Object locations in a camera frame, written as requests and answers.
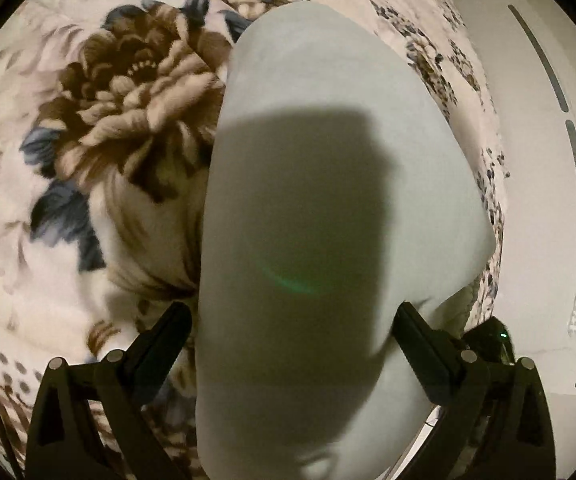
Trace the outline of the floral patterned bed blanket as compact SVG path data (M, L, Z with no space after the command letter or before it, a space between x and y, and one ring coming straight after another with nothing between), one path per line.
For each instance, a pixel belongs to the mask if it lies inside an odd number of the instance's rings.
M0 467L54 353L98 358L195 295L203 188L244 30L326 4L425 85L504 235L507 170L454 0L24 0L0 29Z

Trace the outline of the pale green pants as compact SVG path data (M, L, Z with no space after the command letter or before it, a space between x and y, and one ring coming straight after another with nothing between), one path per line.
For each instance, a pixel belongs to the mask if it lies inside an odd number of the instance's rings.
M375 479L431 405L390 334L493 254L474 174L424 84L321 4L233 50L203 218L198 451L212 479Z

